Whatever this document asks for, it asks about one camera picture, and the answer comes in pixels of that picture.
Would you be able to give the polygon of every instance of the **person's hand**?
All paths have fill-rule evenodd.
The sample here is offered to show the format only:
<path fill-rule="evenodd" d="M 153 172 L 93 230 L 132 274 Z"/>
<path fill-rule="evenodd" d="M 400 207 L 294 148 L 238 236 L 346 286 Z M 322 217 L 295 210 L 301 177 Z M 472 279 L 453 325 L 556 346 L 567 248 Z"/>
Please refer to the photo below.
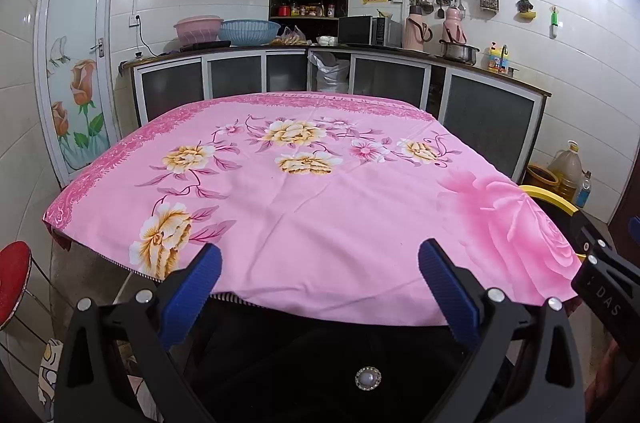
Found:
<path fill-rule="evenodd" d="M 584 408 L 588 411 L 598 398 L 603 398 L 613 385 L 613 363 L 620 347 L 615 340 L 611 340 L 609 349 L 605 353 L 600 367 L 596 373 L 596 379 L 591 382 L 590 386 L 584 392 Z"/>

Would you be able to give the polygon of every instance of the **brown door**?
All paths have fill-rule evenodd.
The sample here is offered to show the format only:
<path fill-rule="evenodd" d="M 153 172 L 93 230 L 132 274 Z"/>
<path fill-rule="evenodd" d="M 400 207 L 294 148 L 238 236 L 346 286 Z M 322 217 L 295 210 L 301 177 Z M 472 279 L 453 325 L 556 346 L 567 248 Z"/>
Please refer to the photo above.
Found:
<path fill-rule="evenodd" d="M 640 267 L 640 245 L 629 235 L 629 219 L 640 215 L 640 165 L 638 160 L 631 172 L 629 183 L 620 200 L 616 213 L 609 222 L 609 233 L 618 253 Z"/>

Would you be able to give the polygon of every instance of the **orange rose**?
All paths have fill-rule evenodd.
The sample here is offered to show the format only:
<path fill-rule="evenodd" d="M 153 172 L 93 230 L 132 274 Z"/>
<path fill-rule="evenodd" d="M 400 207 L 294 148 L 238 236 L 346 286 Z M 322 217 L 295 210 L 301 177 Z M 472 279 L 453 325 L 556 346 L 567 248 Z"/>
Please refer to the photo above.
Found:
<path fill-rule="evenodd" d="M 69 130 L 69 119 L 66 109 L 62 107 L 62 102 L 53 102 L 51 104 L 51 114 L 53 114 L 53 125 L 56 127 L 56 134 L 64 136 Z"/>
<path fill-rule="evenodd" d="M 79 106 L 84 106 L 91 101 L 93 90 L 91 87 L 91 76 L 97 67 L 95 60 L 81 60 L 72 67 L 71 73 L 74 76 L 71 82 L 71 92 L 74 100 Z"/>

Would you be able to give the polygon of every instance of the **silver screw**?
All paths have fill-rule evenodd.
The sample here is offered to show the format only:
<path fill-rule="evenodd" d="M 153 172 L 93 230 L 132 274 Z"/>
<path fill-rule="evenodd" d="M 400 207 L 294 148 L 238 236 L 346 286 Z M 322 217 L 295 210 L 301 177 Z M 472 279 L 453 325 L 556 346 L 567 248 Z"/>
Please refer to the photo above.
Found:
<path fill-rule="evenodd" d="M 146 304 L 154 297 L 154 294 L 149 289 L 141 289 L 136 293 L 136 301 L 140 304 Z"/>
<path fill-rule="evenodd" d="M 81 311 L 87 311 L 91 307 L 91 299 L 84 297 L 78 301 L 78 309 Z"/>
<path fill-rule="evenodd" d="M 562 309 L 562 302 L 560 301 L 559 298 L 551 297 L 549 300 L 546 301 L 546 303 L 549 304 L 549 307 L 553 311 L 559 311 Z"/>
<path fill-rule="evenodd" d="M 502 302 L 505 299 L 504 291 L 498 288 L 491 288 L 486 294 L 494 302 Z"/>

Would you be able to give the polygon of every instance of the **microwave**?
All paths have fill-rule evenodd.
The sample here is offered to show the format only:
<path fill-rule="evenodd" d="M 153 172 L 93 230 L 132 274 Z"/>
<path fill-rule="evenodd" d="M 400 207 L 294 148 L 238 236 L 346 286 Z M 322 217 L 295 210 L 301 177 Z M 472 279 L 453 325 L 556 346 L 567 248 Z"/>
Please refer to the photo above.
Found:
<path fill-rule="evenodd" d="M 402 25 L 387 17 L 359 15 L 338 19 L 338 44 L 402 47 Z"/>

